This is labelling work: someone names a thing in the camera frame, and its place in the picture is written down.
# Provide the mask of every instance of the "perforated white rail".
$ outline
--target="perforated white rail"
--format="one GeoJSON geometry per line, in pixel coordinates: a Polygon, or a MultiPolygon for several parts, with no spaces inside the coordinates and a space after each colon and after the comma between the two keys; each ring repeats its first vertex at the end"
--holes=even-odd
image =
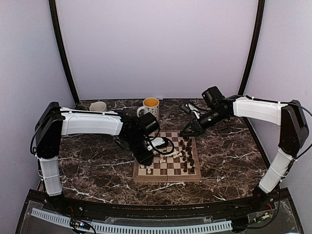
{"type": "MultiPolygon", "coordinates": [[[[32,216],[69,228],[70,218],[33,208],[32,216]]],[[[232,222],[224,221],[211,224],[180,227],[132,227],[89,222],[97,234],[209,234],[232,230],[232,222]]]]}

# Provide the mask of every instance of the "chessboard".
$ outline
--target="chessboard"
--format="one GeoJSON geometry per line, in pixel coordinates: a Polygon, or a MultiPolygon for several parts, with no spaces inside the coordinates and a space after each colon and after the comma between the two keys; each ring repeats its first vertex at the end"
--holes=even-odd
{"type": "MultiPolygon", "coordinates": [[[[178,152],[183,151],[186,155],[186,158],[183,158],[181,154],[176,156],[176,158],[163,157],[161,158],[160,154],[154,154],[153,163],[151,166],[139,165],[137,160],[135,160],[134,171],[133,171],[133,180],[134,182],[148,182],[148,183],[161,183],[161,182],[199,182],[201,180],[201,173],[199,168],[198,155],[196,150],[195,138],[190,137],[191,140],[184,140],[179,135],[180,131],[176,130],[161,130],[159,137],[169,138],[175,146],[175,149],[178,152]],[[191,146],[188,151],[186,151],[187,143],[191,146]],[[194,165],[191,166],[191,162],[188,161],[189,154],[192,154],[194,165]]],[[[172,146],[169,143],[168,147],[165,149],[165,152],[171,151],[172,146]]]]}

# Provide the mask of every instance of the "patterned mug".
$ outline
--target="patterned mug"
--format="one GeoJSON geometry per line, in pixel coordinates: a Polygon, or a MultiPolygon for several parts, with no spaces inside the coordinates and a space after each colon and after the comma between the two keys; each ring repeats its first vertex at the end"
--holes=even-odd
{"type": "Polygon", "coordinates": [[[143,106],[139,107],[136,111],[136,115],[140,117],[140,111],[143,111],[144,114],[150,112],[153,116],[156,117],[157,121],[159,120],[159,100],[154,97],[149,97],[143,101],[143,106]]]}

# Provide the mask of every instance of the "robotic arm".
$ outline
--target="robotic arm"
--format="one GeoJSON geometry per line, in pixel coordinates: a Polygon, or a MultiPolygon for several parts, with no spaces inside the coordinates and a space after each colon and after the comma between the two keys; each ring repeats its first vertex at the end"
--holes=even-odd
{"type": "Polygon", "coordinates": [[[36,124],[31,152],[39,159],[47,194],[50,197],[62,197],[58,165],[61,136],[81,133],[117,136],[117,143],[127,142],[137,161],[149,166],[154,157],[152,149],[168,145],[166,138],[149,137],[157,129],[159,123],[151,113],[138,118],[114,111],[71,110],[60,107],[57,102],[51,102],[36,124]],[[35,138],[36,147],[32,148],[35,138]]]}
{"type": "Polygon", "coordinates": [[[201,114],[192,105],[181,106],[186,113],[193,113],[196,116],[181,131],[181,136],[196,137],[204,134],[207,128],[233,116],[255,118],[281,126],[277,154],[267,173],[253,190],[251,207],[258,210],[261,202],[267,198],[281,178],[285,177],[285,173],[292,166],[309,135],[305,116],[299,108],[300,102],[293,100],[281,103],[237,95],[225,98],[217,87],[207,89],[202,96],[211,110],[201,114]]]}

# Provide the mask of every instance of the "cup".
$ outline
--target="cup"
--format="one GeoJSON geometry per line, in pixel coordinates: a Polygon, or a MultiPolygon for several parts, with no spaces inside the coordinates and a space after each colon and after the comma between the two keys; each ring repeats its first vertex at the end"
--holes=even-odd
{"type": "Polygon", "coordinates": [[[107,110],[107,105],[103,101],[97,101],[97,102],[91,103],[89,110],[94,111],[94,112],[104,112],[107,110]]]}
{"type": "Polygon", "coordinates": [[[154,97],[149,97],[143,101],[143,106],[139,107],[136,111],[136,115],[140,117],[140,112],[144,114],[150,112],[159,120],[159,100],[154,97]]]}

